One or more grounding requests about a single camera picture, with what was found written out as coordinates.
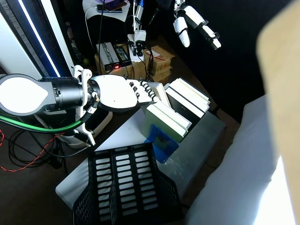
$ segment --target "white book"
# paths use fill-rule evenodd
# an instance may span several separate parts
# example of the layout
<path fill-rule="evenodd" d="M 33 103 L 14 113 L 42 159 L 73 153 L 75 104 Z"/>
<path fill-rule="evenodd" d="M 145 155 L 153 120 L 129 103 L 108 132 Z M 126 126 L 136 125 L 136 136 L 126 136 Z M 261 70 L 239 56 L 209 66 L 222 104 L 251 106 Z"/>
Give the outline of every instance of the white book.
<path fill-rule="evenodd" d="M 180 126 L 154 105 L 149 105 L 146 109 L 145 123 L 142 129 L 142 134 L 145 137 L 149 137 L 151 132 L 151 126 L 154 124 L 168 136 L 170 136 L 176 142 L 180 142 L 185 134 L 188 132 L 185 128 Z"/>
<path fill-rule="evenodd" d="M 168 93 L 170 96 L 172 96 L 174 99 L 176 99 L 180 104 L 185 106 L 187 109 L 189 109 L 193 114 L 197 115 L 199 118 L 202 118 L 204 115 L 204 112 L 202 112 L 200 109 L 198 109 L 196 106 L 188 102 L 185 98 L 177 94 L 174 90 L 171 88 L 168 88 L 165 90 L 166 93 Z"/>
<path fill-rule="evenodd" d="M 176 80 L 170 84 L 170 87 L 180 93 L 184 98 L 196 105 L 203 112 L 207 112 L 210 108 L 206 99 L 197 95 L 194 91 L 189 89 L 186 85 L 182 84 L 179 80 Z"/>
<path fill-rule="evenodd" d="M 154 91 L 155 95 L 166 105 L 170 106 L 169 99 L 165 93 L 165 89 L 162 83 L 148 82 L 149 87 Z"/>
<path fill-rule="evenodd" d="M 198 91 L 196 88 L 194 88 L 192 85 L 190 85 L 189 83 L 185 82 L 185 81 L 182 80 L 181 78 L 178 78 L 178 80 L 179 80 L 182 84 L 186 85 L 188 88 L 190 88 L 190 89 L 191 89 L 192 91 L 194 91 L 196 94 L 200 95 L 202 98 L 206 99 L 206 100 L 210 103 L 209 98 L 208 98 L 206 95 L 204 95 L 202 92 Z"/>
<path fill-rule="evenodd" d="M 189 127 L 192 125 L 190 121 L 188 121 L 186 118 L 175 112 L 172 108 L 168 107 L 161 101 L 156 102 L 154 106 L 185 129 L 189 129 Z"/>

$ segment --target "green cable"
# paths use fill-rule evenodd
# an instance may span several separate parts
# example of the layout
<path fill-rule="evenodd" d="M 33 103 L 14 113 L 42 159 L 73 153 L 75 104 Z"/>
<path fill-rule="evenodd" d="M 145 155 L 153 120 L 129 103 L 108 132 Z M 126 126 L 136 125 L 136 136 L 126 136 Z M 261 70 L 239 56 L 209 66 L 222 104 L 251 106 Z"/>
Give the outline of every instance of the green cable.
<path fill-rule="evenodd" d="M 24 127 L 24 128 L 28 128 L 28 129 L 32 129 L 32 130 L 36 130 L 36 131 L 40 131 L 40 132 L 51 132 L 51 133 L 61 133 L 61 132 L 64 132 L 66 130 L 69 130 L 71 128 L 74 128 L 76 126 L 79 126 L 82 123 L 80 120 L 78 120 L 75 123 L 72 123 L 72 124 L 70 124 L 68 126 L 65 126 L 65 127 L 55 128 L 55 129 L 47 129 L 47 128 L 32 126 L 32 125 L 22 123 L 22 122 L 19 122 L 19 121 L 16 121 L 16 120 L 12 120 L 12 119 L 6 118 L 4 116 L 0 116 L 0 120 L 4 120 L 6 122 L 9 122 L 11 124 L 15 124 L 15 125 L 20 126 L 20 127 Z"/>

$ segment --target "gray table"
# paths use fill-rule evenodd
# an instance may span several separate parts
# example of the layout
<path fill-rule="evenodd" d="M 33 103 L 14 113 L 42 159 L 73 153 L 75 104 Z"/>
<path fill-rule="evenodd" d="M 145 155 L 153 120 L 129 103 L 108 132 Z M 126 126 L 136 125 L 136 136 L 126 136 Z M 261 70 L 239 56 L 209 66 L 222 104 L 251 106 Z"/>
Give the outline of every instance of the gray table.
<path fill-rule="evenodd" d="M 143 121 L 144 113 L 140 109 L 96 151 L 144 143 L 146 138 L 140 132 Z M 207 112 L 169 159 L 163 164 L 157 163 L 160 171 L 176 183 L 180 198 L 198 173 L 224 128 L 223 121 Z M 56 194 L 72 209 L 74 202 L 88 185 L 88 177 L 88 160 L 85 159 L 56 187 Z"/>

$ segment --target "green book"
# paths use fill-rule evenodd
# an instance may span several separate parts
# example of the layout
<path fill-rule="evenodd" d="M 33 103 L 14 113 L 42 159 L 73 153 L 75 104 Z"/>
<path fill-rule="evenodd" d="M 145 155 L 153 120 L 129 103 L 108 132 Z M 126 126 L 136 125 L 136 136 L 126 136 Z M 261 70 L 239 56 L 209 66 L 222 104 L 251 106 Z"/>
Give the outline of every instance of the green book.
<path fill-rule="evenodd" d="M 142 129 L 142 134 L 145 137 L 149 137 L 152 124 L 160 128 L 170 138 L 178 143 L 188 132 L 185 128 L 176 123 L 154 105 L 149 105 L 146 109 L 145 122 Z"/>

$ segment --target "floor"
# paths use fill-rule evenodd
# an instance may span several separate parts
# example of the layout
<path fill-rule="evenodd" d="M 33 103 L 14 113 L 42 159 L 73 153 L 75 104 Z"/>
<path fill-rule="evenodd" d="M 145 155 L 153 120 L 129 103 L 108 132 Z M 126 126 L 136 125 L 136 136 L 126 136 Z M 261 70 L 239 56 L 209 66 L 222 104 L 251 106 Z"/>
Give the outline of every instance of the floor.
<path fill-rule="evenodd" d="M 152 45 L 160 45 L 170 52 L 176 53 L 170 48 L 162 37 L 152 41 Z M 199 90 L 206 92 L 204 87 L 195 78 L 192 72 L 183 63 L 180 57 L 176 56 L 172 60 L 171 66 L 172 76 L 170 81 L 177 77 L 183 77 L 185 80 L 193 84 Z M 120 127 L 134 112 L 130 111 L 126 114 L 114 114 L 112 121 L 97 137 L 96 142 L 105 141 L 118 127 Z M 233 137 L 239 128 L 239 124 L 224 113 L 222 110 L 217 111 L 217 116 L 226 123 L 226 129 L 208 156 L 206 163 L 202 166 L 195 180 L 190 185 L 188 191 L 182 199 L 182 203 L 191 205 L 193 200 L 204 187 L 206 179 L 222 162 L 223 156 L 227 148 L 232 143 Z M 0 128 L 6 137 L 16 131 L 14 127 L 0 123 Z M 40 148 L 32 140 L 28 133 L 24 133 L 20 138 L 19 145 L 28 148 L 32 152 L 38 154 Z M 74 150 L 65 147 L 66 154 L 71 154 Z M 28 153 L 20 148 L 16 148 L 16 152 L 24 159 L 32 159 Z M 67 170 L 71 172 L 84 159 L 85 153 L 81 153 L 66 159 Z M 7 169 L 16 169 L 8 159 L 8 141 L 4 141 L 0 147 L 0 165 Z M 0 171 L 0 224 L 1 225 L 23 225 L 23 224 L 73 224 L 72 211 L 68 206 L 56 195 L 55 187 L 66 177 L 63 167 L 54 169 L 50 165 L 45 164 L 37 168 L 27 168 L 19 172 Z"/>

